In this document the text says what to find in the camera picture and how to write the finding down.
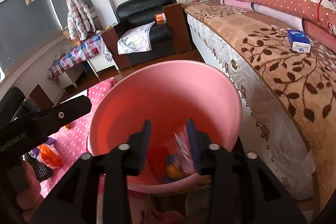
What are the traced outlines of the left human hand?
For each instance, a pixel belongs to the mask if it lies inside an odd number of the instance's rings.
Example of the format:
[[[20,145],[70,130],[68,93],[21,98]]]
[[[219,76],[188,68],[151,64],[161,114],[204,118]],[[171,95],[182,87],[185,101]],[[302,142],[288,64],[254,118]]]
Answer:
[[[22,217],[27,222],[31,222],[31,218],[37,211],[38,207],[43,202],[44,198],[41,195],[41,185],[39,184],[36,174],[26,161],[21,161],[21,169],[18,177],[25,182],[25,187],[17,193],[16,203],[23,210]]]

